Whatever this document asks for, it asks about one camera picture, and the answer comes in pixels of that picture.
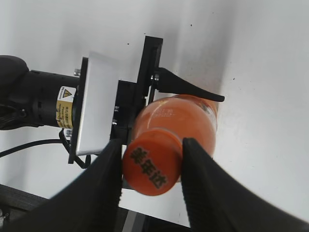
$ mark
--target bottle cap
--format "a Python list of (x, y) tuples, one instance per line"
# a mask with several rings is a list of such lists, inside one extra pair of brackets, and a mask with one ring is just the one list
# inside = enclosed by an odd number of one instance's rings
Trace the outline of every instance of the bottle cap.
[(180, 139), (169, 131), (152, 129), (128, 145), (123, 157), (123, 174), (133, 189), (156, 196), (174, 186), (181, 163)]

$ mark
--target warning label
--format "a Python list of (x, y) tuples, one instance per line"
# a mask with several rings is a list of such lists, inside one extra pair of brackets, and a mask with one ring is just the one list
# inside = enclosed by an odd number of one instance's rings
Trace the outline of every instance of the warning label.
[(56, 104), (56, 121), (61, 128), (73, 129), (72, 112), (76, 88), (62, 86)]

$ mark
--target orange bottle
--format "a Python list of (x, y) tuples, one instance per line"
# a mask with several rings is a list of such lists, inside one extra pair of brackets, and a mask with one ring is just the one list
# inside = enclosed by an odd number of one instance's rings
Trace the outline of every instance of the orange bottle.
[(167, 192), (180, 176), (183, 138), (195, 138), (213, 156), (216, 118), (213, 101), (191, 95), (149, 104), (137, 117), (133, 141), (125, 151), (124, 178), (145, 195)]

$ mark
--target gray surface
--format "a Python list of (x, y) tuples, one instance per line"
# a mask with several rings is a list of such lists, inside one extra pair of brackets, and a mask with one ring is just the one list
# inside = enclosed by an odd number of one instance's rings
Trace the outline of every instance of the gray surface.
[(129, 210), (122, 232), (141, 232), (146, 215)]
[(91, 52), (88, 60), (76, 155), (99, 154), (110, 139), (118, 88), (114, 60)]

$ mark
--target white wall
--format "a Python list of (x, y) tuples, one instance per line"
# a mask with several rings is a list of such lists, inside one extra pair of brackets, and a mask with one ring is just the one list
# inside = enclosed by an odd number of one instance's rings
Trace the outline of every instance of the white wall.
[[(308, 21), (306, 0), (2, 0), (0, 54), (71, 75), (94, 50), (121, 60), (123, 79), (135, 81), (145, 33), (164, 38), (161, 66), (226, 96), (215, 160), (309, 221)], [(0, 147), (57, 132), (3, 131)], [(21, 151), (0, 159), (0, 183), (51, 197), (81, 172), (66, 162), (61, 145)], [(121, 205), (187, 225), (180, 189), (170, 194), (154, 200), (128, 192)]]

